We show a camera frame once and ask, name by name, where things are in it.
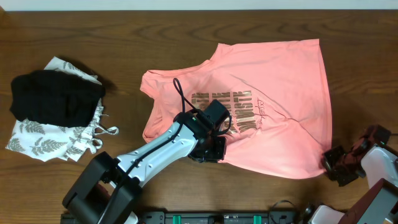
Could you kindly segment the pink cloth garment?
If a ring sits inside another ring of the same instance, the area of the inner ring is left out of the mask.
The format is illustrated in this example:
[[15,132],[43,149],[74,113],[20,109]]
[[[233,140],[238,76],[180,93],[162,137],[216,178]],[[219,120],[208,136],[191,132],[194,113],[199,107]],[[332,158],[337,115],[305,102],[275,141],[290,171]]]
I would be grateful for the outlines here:
[[203,110],[218,100],[231,115],[222,125],[225,163],[288,179],[324,171],[332,112],[317,39],[219,44],[195,67],[146,71],[141,91],[154,100],[145,141],[164,133],[183,107]]

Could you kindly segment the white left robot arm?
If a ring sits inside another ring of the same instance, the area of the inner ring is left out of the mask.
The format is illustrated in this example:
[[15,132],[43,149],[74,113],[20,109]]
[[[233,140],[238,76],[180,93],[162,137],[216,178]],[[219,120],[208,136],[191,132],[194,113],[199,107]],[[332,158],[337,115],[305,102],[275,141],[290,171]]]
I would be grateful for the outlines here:
[[78,223],[137,223],[133,208],[143,186],[174,161],[189,157],[198,162],[218,162],[226,150],[221,125],[229,111],[213,100],[201,111],[181,112],[155,140],[112,158],[95,156],[62,201]]

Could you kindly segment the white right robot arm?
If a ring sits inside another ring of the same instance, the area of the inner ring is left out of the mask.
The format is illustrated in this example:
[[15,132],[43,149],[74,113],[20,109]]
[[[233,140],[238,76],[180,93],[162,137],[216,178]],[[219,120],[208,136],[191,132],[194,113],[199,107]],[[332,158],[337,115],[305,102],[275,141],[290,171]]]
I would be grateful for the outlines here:
[[393,134],[379,124],[369,126],[349,151],[324,153],[326,175],[344,187],[365,178],[369,190],[346,212],[320,205],[308,224],[397,224],[397,151],[387,145]]

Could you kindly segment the black folded garment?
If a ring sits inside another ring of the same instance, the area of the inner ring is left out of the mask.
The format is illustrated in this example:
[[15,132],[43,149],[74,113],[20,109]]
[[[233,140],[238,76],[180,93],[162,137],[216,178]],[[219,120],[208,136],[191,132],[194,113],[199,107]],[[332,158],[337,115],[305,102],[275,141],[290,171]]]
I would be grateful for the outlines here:
[[76,75],[36,70],[11,82],[11,113],[18,121],[85,127],[94,117],[105,88]]

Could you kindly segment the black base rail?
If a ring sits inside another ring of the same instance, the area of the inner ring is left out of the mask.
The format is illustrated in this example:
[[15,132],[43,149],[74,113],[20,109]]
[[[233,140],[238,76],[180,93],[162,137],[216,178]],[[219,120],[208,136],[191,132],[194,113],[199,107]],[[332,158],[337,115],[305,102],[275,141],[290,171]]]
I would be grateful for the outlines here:
[[96,203],[72,200],[67,213],[61,215],[60,223],[138,223],[138,224],[269,224],[269,223],[307,223],[315,211],[310,204],[300,212],[295,207],[281,208],[282,200],[266,212],[243,213],[200,213],[149,211],[136,215],[133,212],[135,201],[110,201]]

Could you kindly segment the white fern-print drawstring bag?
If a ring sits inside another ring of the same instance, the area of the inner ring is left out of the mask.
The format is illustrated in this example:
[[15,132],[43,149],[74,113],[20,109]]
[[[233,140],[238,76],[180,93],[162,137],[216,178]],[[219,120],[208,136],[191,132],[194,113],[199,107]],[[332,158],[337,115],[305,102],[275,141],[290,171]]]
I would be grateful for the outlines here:
[[[97,76],[88,75],[70,62],[58,57],[51,59],[43,70],[65,72],[102,85]],[[90,150],[93,154],[96,153],[103,145],[102,140],[98,139],[98,135],[115,135],[119,132],[116,126],[104,128],[100,125],[104,110],[102,99],[97,104],[93,119],[85,127],[68,128],[40,124],[28,119],[16,120],[11,139],[6,146],[7,149],[41,161],[49,161],[54,158],[77,161],[86,150]]]

